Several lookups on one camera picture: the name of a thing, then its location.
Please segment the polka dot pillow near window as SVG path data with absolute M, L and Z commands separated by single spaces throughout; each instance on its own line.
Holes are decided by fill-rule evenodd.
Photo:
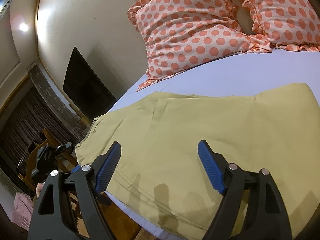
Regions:
M 289 51 L 319 51 L 319 18 L 308 0 L 240 0 L 249 10 L 252 31 L 271 46 Z

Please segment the dark curtain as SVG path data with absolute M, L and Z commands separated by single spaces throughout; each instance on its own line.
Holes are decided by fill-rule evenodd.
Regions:
M 15 174 L 16 167 L 37 132 L 51 132 L 61 144 L 73 139 L 72 133 L 56 117 L 35 87 L 15 107 L 1 131 L 1 169 Z

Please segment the khaki pants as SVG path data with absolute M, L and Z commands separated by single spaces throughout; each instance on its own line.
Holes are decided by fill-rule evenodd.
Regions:
M 319 205 L 319 105 L 304 83 L 255 96 L 154 92 L 98 117 L 75 152 L 91 164 L 119 142 L 107 191 L 156 226 L 201 239 L 221 202 L 197 153 L 201 140 L 244 170 L 268 169 L 293 236 L 303 230 Z

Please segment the pink cloth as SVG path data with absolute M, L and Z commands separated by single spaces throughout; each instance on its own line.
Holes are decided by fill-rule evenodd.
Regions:
M 30 196 L 17 192 L 14 199 L 12 222 L 25 230 L 29 230 L 34 204 Z

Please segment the polka dot pillow near switch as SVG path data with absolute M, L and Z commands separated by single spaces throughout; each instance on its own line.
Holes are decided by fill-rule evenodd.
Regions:
M 242 53 L 268 53 L 261 34 L 242 32 L 232 0 L 139 0 L 127 12 L 142 35 L 148 68 L 142 90 L 201 64 Z

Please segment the white bed sheet mattress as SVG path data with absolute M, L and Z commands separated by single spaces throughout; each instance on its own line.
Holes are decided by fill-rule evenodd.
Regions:
M 292 233 L 317 232 L 319 222 L 319 53 L 275 50 L 205 63 L 138 91 L 132 85 L 113 109 L 153 92 L 249 97 L 246 111 L 228 111 L 227 132 L 249 145 L 229 146 L 243 167 L 268 167 L 289 213 Z

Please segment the black television screen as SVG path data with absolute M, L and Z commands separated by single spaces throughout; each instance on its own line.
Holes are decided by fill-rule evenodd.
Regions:
M 91 120 L 107 113 L 117 101 L 75 47 L 69 59 L 63 91 Z

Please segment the wooden chair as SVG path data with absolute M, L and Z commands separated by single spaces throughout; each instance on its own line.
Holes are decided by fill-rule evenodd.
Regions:
M 59 171 L 56 164 L 56 157 L 69 148 L 71 148 L 70 142 L 66 144 L 62 144 L 60 146 L 50 146 L 47 142 L 43 143 L 39 147 L 39 149 L 36 151 L 35 164 L 31 171 L 31 178 L 36 182 L 45 183 L 48 176 L 53 170 Z M 65 172 L 59 171 L 59 172 L 61 173 L 75 172 L 81 167 L 83 167 L 83 165 L 78 166 L 72 171 L 65 171 Z M 76 221 L 78 232 L 81 235 L 83 235 L 85 239 L 88 239 L 89 234 L 86 230 L 84 220 L 82 218 L 76 193 L 74 191 L 71 191 L 69 193 L 69 196 L 71 200 L 71 207 L 75 215 L 75 221 Z M 114 234 L 115 239 L 134 239 L 135 234 L 133 232 L 130 232 L 129 229 L 126 229 L 125 232 L 121 232 L 118 226 L 114 226 L 110 223 L 111 219 L 107 217 L 106 207 L 111 204 L 111 200 L 110 198 L 108 198 L 105 191 L 99 194 L 98 202 L 99 202 L 100 210 L 103 213 L 103 217 L 107 225 L 109 226 L 110 231 Z M 25 239 L 28 239 L 28 231 L 26 233 Z

